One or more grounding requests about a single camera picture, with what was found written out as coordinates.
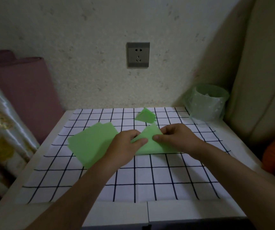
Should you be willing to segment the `small folded green paper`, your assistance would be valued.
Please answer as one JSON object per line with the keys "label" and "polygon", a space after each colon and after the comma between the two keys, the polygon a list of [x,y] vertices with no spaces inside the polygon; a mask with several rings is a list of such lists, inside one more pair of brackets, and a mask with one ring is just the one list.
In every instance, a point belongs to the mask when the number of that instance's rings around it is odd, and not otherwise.
{"label": "small folded green paper", "polygon": [[143,108],[143,110],[136,115],[134,120],[153,124],[156,121],[156,115],[149,109]]}

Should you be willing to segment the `stack of green paper sheets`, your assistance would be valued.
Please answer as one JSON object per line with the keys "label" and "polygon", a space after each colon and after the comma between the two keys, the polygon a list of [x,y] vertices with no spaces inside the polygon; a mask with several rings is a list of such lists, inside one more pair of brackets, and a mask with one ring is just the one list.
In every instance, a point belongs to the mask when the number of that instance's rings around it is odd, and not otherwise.
{"label": "stack of green paper sheets", "polygon": [[85,169],[92,167],[107,151],[118,131],[111,122],[96,123],[68,138],[68,148]]}

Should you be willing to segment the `person's left hand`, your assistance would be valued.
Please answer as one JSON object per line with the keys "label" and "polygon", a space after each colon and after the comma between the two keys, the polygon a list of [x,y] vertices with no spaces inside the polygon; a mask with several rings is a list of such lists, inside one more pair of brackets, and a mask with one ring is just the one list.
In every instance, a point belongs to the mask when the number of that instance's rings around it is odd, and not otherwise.
{"label": "person's left hand", "polygon": [[132,149],[131,140],[139,134],[140,132],[137,130],[121,131],[118,133],[102,158],[104,162],[115,170],[130,162],[139,150]]}

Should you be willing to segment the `beige upholstered headboard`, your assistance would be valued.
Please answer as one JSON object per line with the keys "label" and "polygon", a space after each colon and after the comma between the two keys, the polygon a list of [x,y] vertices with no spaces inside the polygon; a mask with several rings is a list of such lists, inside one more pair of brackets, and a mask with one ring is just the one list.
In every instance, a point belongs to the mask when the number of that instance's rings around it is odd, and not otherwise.
{"label": "beige upholstered headboard", "polygon": [[225,114],[252,151],[275,139],[275,0],[256,0]]}

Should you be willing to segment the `white black-checked cloth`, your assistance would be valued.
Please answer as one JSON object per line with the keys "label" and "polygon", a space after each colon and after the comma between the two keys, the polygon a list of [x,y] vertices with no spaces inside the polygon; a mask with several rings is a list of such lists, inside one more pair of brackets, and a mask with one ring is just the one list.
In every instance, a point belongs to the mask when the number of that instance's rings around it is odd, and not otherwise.
{"label": "white black-checked cloth", "polygon": [[153,124],[137,120],[142,108],[77,109],[52,141],[16,198],[18,204],[55,202],[90,167],[106,184],[108,202],[230,198],[210,170],[187,153],[153,141],[161,127],[183,123],[199,139],[231,154],[213,127],[191,120],[182,107],[148,108]]}

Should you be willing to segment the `green plastic bin with bag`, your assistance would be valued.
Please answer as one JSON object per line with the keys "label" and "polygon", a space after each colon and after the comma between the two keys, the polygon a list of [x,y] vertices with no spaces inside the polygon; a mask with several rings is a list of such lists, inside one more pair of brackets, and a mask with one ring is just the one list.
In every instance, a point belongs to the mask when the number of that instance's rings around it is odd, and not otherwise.
{"label": "green plastic bin with bag", "polygon": [[212,84],[197,84],[191,87],[182,97],[189,116],[203,122],[222,119],[229,92]]}

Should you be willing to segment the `floral satin curtain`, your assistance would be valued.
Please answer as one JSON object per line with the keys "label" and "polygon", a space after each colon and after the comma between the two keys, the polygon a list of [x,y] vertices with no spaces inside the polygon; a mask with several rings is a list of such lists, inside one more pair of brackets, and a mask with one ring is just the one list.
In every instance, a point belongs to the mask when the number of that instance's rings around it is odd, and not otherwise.
{"label": "floral satin curtain", "polygon": [[0,90],[0,200],[38,148],[37,140]]}

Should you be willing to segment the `grey wall socket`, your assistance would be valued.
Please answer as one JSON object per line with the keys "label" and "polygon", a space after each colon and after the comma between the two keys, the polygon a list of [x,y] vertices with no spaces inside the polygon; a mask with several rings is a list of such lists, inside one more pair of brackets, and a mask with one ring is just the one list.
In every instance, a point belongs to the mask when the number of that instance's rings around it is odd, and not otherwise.
{"label": "grey wall socket", "polygon": [[150,42],[127,42],[126,55],[128,69],[147,69],[149,67]]}

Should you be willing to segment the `person's right forearm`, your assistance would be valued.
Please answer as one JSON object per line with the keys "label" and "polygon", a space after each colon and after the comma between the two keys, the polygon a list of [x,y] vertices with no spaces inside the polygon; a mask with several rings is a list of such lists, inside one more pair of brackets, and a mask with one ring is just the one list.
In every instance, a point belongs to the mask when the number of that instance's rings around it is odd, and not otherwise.
{"label": "person's right forearm", "polygon": [[187,153],[203,163],[258,230],[275,230],[275,184],[214,147],[201,142]]}

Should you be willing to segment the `person's right hand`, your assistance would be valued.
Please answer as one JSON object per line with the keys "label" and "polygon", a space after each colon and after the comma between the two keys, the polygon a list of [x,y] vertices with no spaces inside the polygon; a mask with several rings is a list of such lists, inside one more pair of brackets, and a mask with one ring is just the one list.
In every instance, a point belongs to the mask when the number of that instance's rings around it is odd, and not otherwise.
{"label": "person's right hand", "polygon": [[185,124],[176,123],[166,125],[160,129],[163,135],[170,135],[170,143],[167,145],[177,151],[189,154],[198,159],[206,143],[198,138]]}

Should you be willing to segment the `person's left forearm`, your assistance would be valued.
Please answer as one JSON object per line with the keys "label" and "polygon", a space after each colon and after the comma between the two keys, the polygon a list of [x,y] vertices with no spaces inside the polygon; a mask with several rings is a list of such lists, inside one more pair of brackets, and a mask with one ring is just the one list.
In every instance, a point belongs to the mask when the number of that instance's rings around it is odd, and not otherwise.
{"label": "person's left forearm", "polygon": [[25,230],[79,230],[102,189],[117,170],[101,158]]}

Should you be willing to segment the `pink rolled mat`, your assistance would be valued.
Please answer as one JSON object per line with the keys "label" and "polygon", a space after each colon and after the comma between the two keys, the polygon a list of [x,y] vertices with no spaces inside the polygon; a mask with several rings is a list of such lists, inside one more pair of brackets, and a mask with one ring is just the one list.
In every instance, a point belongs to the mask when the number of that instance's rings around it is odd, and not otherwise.
{"label": "pink rolled mat", "polygon": [[0,89],[42,144],[64,114],[44,58],[0,50]]}

